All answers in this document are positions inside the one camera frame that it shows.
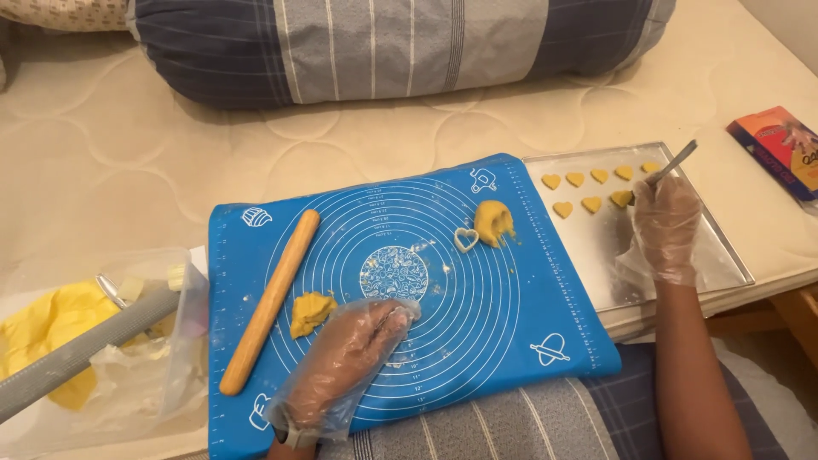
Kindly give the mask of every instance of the product box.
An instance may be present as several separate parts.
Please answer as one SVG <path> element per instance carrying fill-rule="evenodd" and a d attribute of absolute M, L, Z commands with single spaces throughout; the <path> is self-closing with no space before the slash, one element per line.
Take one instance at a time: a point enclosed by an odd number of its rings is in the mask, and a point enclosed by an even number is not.
<path fill-rule="evenodd" d="M 818 212 L 818 135 L 785 108 L 741 117 L 727 127 L 739 144 L 797 198 Z"/>

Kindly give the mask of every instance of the aluminum baking tray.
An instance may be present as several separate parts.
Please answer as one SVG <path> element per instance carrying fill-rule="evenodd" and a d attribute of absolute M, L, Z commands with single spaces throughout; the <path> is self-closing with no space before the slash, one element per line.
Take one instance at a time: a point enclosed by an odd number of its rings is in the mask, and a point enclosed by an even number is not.
<path fill-rule="evenodd" d="M 642 172 L 640 166 L 646 161 L 655 161 L 663 167 L 672 158 L 673 154 L 664 142 L 523 158 L 551 221 L 598 312 L 639 305 L 656 298 L 649 275 L 628 273 L 615 264 L 616 257 L 631 247 L 633 208 L 629 206 L 623 210 L 609 197 L 617 190 L 631 190 L 636 180 L 644 178 L 647 174 Z M 614 174 L 614 169 L 620 165 L 633 168 L 632 180 L 625 181 Z M 600 184 L 594 180 L 591 169 L 608 171 L 607 182 Z M 574 187 L 569 184 L 565 180 L 565 174 L 569 172 L 585 174 L 583 185 Z M 556 190 L 551 190 L 542 183 L 543 174 L 558 174 L 562 182 Z M 681 168 L 676 168 L 672 174 L 686 178 Z M 602 207 L 596 214 L 587 212 L 580 204 L 582 198 L 589 196 L 602 198 Z M 554 212 L 552 206 L 558 201 L 573 204 L 573 212 L 567 219 Z M 755 283 L 753 275 L 744 266 L 707 206 L 703 208 L 694 264 L 699 271 L 700 293 Z"/>

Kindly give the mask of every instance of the striped pillowcase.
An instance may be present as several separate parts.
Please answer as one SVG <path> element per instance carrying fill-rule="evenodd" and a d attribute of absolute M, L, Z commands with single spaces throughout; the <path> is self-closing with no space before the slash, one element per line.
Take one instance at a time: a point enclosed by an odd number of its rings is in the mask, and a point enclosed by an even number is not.
<path fill-rule="evenodd" d="M 676 0 L 133 0 L 127 22 L 193 101 L 277 108 L 600 74 L 662 37 Z"/>

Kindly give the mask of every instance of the wristwatch strap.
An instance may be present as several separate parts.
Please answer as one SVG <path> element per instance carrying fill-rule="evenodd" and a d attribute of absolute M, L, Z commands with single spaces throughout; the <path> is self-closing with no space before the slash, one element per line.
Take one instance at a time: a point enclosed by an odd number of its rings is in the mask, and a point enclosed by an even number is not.
<path fill-rule="evenodd" d="M 278 442 L 290 446 L 292 449 L 314 445 L 321 438 L 320 431 L 316 428 L 302 430 L 295 426 L 284 404 L 278 404 L 273 408 L 271 418 Z"/>

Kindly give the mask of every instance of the quilted mattress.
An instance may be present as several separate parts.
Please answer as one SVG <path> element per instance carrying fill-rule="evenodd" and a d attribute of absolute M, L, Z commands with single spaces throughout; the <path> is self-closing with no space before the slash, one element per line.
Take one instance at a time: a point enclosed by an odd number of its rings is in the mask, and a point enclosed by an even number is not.
<path fill-rule="evenodd" d="M 127 34 L 27 38 L 7 66 L 0 266 L 200 246 L 219 203 L 399 178 L 499 151 L 522 157 L 654 140 L 678 151 L 697 138 L 700 151 L 684 170 L 757 280 L 706 296 L 705 314 L 818 281 L 818 219 L 724 130 L 776 105 L 818 127 L 818 78 L 738 0 L 679 2 L 658 46 L 612 74 L 388 101 L 209 109 L 174 93 Z M 601 314 L 616 337 L 651 316 L 649 306 Z M 116 452 L 162 458 L 204 446 L 199 430 Z"/>

